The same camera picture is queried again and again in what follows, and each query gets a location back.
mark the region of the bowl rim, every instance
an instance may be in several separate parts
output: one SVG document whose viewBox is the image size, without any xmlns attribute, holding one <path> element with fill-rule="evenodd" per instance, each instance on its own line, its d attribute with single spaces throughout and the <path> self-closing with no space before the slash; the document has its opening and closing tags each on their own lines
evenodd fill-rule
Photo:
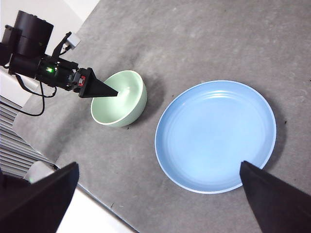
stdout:
<svg viewBox="0 0 311 233">
<path fill-rule="evenodd" d="M 266 107 L 268 108 L 269 110 L 269 113 L 270 113 L 270 116 L 272 117 L 272 120 L 273 120 L 273 141 L 272 141 L 272 144 L 271 144 L 271 147 L 270 147 L 270 150 L 269 150 L 269 153 L 267 154 L 265 160 L 263 161 L 263 163 L 260 165 L 260 169 L 263 169 L 263 167 L 267 164 L 267 162 L 269 161 L 271 155 L 272 155 L 272 152 L 274 150 L 274 147 L 275 147 L 275 144 L 276 144 L 276 135 L 277 135 L 277 128 L 276 128 L 276 118 L 275 118 L 275 115 L 273 113 L 273 110 L 270 106 L 270 104 L 268 103 L 268 101 L 265 99 L 265 97 L 259 93 L 257 90 L 255 90 L 254 88 L 244 84 L 244 83 L 241 83 L 241 82 L 237 82 L 237 81 L 233 81 L 233 80 L 212 80 L 212 81 L 208 81 L 208 82 L 204 82 L 204 83 L 200 83 L 200 84 L 197 84 L 195 86 L 192 86 L 190 87 L 189 89 L 183 91 L 181 94 L 179 94 L 167 107 L 166 109 L 164 110 L 164 112 L 162 113 L 159 121 L 158 121 L 158 124 L 156 126 L 156 130 L 155 130 L 155 139 L 154 139 L 154 147 L 155 147 L 155 155 L 156 155 L 156 158 L 157 158 L 157 161 L 162 169 L 162 171 L 165 173 L 165 175 L 171 180 L 173 181 L 176 185 L 188 190 L 188 191 L 191 191 L 191 192 L 194 192 L 194 193 L 200 193 L 200 194 L 219 194 L 219 193 L 225 193 L 225 192 L 228 192 L 228 191 L 231 191 L 231 190 L 234 190 L 236 188 L 239 188 L 242 186 L 242 182 L 235 185 L 235 186 L 232 186 L 232 187 L 229 187 L 229 188 L 225 188 L 225 189 L 221 189 L 221 190 L 215 190 L 215 191 L 202 191 L 202 190 L 195 190 L 195 189 L 192 189 L 192 188 L 189 188 L 181 183 L 179 183 L 178 181 L 176 181 L 173 177 L 171 177 L 171 175 L 168 173 L 168 171 L 166 171 L 162 165 L 162 162 L 159 158 L 159 155 L 158 155 L 158 151 L 157 151 L 157 147 L 156 147 L 156 138 L 157 138 L 157 132 L 158 132 L 158 128 L 159 128 L 159 125 L 161 123 L 161 120 L 164 116 L 164 114 L 166 113 L 166 111 L 168 110 L 168 108 L 179 98 L 181 97 L 182 95 L 184 95 L 186 92 L 189 92 L 190 90 L 192 89 L 195 89 L 201 85 L 206 85 L 206 84 L 210 84 L 210 83 L 218 83 L 218 82 L 225 82 L 225 83 L 234 83 L 234 84 L 237 84 L 237 85 L 241 85 L 241 86 L 244 86 L 248 89 L 250 89 L 251 91 L 255 92 L 255 94 L 257 94 L 259 96 L 259 98 L 261 100 L 263 100 L 263 102 L 265 103 Z"/>
<path fill-rule="evenodd" d="M 111 76 L 110 76 L 109 78 L 107 78 L 104 82 L 106 82 L 106 81 L 107 81 L 108 79 L 110 79 L 110 78 L 113 78 L 115 75 L 117 75 L 117 74 L 119 74 L 119 73 L 124 73 L 124 72 L 131 72 L 131 73 L 134 73 L 134 74 L 137 75 L 138 80 L 139 80 L 139 87 L 140 87 L 139 98 L 137 99 L 137 101 L 136 101 L 135 104 L 133 105 L 134 107 L 133 107 L 126 115 L 124 115 L 123 117 L 121 117 L 121 118 L 118 119 L 118 120 L 115 120 L 115 121 L 112 121 L 112 122 L 109 122 L 109 123 L 104 123 L 104 122 L 98 121 L 98 120 L 94 117 L 94 115 L 93 115 L 92 106 L 93 106 L 94 99 L 97 98 L 97 97 L 94 97 L 94 98 L 92 99 L 92 103 L 91 103 L 91 109 L 90 109 L 90 110 L 91 110 L 91 115 L 92 115 L 92 118 L 93 118 L 97 123 L 99 123 L 99 124 L 101 124 L 101 125 L 113 125 L 113 124 L 119 123 L 120 121 L 124 120 L 126 117 L 128 117 L 128 116 L 134 111 L 134 109 L 137 107 L 137 105 L 138 105 L 138 103 L 139 103 L 139 101 L 140 101 L 140 99 L 141 99 L 141 96 L 142 96 L 142 93 L 143 93 L 143 90 L 144 90 L 144 82 L 143 82 L 143 80 L 142 80 L 140 74 L 138 74 L 136 71 L 133 71 L 133 70 L 121 70 L 121 71 L 119 71 L 119 72 L 117 72 L 117 73 L 111 75 Z"/>
</svg>

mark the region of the light blue ceramic plate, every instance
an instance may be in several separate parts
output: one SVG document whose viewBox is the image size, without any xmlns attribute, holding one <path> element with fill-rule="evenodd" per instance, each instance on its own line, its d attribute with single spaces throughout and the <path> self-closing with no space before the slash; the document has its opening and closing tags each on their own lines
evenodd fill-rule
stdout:
<svg viewBox="0 0 311 233">
<path fill-rule="evenodd" d="M 197 193 L 242 185 L 244 160 L 263 168 L 276 141 L 276 121 L 264 97 L 234 81 L 211 81 L 179 95 L 164 111 L 155 152 L 165 174 Z"/>
</svg>

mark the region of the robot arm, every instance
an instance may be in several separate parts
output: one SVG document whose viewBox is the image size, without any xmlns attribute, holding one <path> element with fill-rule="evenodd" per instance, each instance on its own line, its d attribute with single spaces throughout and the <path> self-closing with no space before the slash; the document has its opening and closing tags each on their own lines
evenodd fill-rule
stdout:
<svg viewBox="0 0 311 233">
<path fill-rule="evenodd" d="M 73 90 L 81 98 L 116 96 L 118 92 L 96 79 L 92 68 L 79 68 L 77 63 L 59 57 L 80 42 L 71 32 L 58 44 L 52 56 L 45 54 L 52 30 L 53 25 L 45 20 L 19 11 L 14 27 L 5 26 L 0 43 L 0 65 L 8 68 L 11 75 L 22 74 L 51 87 Z M 68 46 L 61 53 L 64 44 Z"/>
</svg>

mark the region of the gray carpet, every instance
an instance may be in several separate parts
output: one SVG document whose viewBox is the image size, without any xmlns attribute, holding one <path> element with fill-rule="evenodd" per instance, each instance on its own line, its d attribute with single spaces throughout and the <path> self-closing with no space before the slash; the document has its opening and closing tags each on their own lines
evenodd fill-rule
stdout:
<svg viewBox="0 0 311 233">
<path fill-rule="evenodd" d="M 311 2 L 102 0 L 64 57 L 105 80 L 132 69 L 147 107 L 129 127 L 97 124 L 91 99 L 59 90 L 40 117 L 19 114 L 14 130 L 59 166 L 76 161 L 91 194 L 140 232 L 258 233 L 243 188 L 202 195 L 175 185 L 154 150 L 167 105 L 198 83 L 225 79 L 263 94 L 277 121 L 265 169 L 311 194 Z M 27 111 L 39 111 L 31 97 Z"/>
</svg>

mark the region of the light green ceramic bowl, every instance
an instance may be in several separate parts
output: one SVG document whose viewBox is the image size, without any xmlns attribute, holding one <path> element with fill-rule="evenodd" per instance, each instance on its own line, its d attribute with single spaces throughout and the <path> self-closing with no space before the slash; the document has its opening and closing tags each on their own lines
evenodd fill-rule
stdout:
<svg viewBox="0 0 311 233">
<path fill-rule="evenodd" d="M 133 123 L 147 103 L 147 90 L 141 76 L 135 71 L 124 70 L 110 76 L 104 83 L 119 93 L 116 97 L 93 98 L 93 119 L 110 127 Z"/>
</svg>

